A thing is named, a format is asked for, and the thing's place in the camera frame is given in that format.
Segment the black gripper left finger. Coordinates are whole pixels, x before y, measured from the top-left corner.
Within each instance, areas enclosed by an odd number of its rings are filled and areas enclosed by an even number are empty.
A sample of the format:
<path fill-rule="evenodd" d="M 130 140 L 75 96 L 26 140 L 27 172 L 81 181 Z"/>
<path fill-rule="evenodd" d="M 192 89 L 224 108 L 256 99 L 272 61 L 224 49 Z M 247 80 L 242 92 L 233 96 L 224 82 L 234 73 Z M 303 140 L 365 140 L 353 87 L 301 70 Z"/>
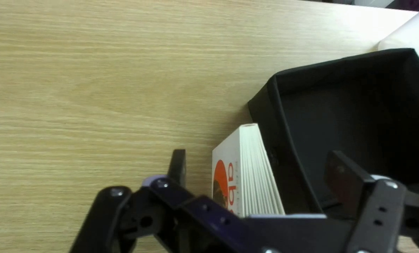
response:
<path fill-rule="evenodd" d="M 175 148 L 169 163 L 168 177 L 179 185 L 186 185 L 186 150 Z"/>

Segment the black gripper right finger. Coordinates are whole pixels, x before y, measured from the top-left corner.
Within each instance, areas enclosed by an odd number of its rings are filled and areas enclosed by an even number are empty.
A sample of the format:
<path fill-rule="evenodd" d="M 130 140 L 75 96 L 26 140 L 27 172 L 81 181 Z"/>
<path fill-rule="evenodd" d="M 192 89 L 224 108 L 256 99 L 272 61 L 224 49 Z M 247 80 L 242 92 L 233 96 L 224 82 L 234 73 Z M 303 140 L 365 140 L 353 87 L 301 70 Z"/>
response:
<path fill-rule="evenodd" d="M 355 217 L 361 212 L 363 192 L 373 177 L 342 150 L 328 154 L 325 179 L 342 205 L 342 215 Z"/>

